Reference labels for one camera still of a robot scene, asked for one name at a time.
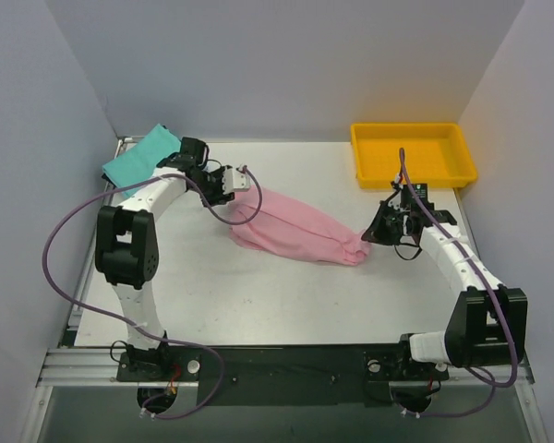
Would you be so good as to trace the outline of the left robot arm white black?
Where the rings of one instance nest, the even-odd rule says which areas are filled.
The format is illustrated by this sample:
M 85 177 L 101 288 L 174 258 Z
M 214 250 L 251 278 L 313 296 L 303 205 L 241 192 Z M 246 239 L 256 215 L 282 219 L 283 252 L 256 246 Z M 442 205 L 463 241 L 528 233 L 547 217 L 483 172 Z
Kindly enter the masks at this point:
M 184 138 L 178 151 L 154 163 L 148 183 L 117 206 L 104 206 L 97 216 L 95 267 L 111 284 L 127 328 L 128 366 L 160 380 L 171 370 L 167 334 L 157 314 L 152 280 L 159 267 L 156 221 L 189 190 L 200 190 L 210 206 L 225 205 L 250 188 L 247 175 L 227 165 L 207 168 L 209 146 Z

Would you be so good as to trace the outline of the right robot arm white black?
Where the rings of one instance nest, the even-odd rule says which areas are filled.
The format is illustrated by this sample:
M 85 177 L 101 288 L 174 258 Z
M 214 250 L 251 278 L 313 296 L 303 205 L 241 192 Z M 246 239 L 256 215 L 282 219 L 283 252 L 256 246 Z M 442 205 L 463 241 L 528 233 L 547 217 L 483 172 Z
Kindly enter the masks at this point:
M 397 247 L 406 237 L 427 254 L 457 298 L 445 330 L 412 334 L 409 345 L 393 356 L 403 377 L 415 377 L 427 363 L 474 367 L 518 366 L 524 357 L 528 302 L 519 288 L 509 288 L 481 262 L 462 237 L 447 210 L 428 201 L 425 213 L 410 197 L 382 200 L 362 239 Z

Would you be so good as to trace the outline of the pink t shirt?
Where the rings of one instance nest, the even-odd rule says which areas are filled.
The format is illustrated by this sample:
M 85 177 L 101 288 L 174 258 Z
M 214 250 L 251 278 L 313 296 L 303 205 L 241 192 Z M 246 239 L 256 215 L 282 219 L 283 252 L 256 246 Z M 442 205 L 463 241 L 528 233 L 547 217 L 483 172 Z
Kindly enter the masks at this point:
M 344 266 L 363 263 L 370 244 L 361 234 L 308 204 L 269 189 L 236 195 L 229 205 L 230 219 L 237 222 L 230 237 L 247 249 L 306 262 Z

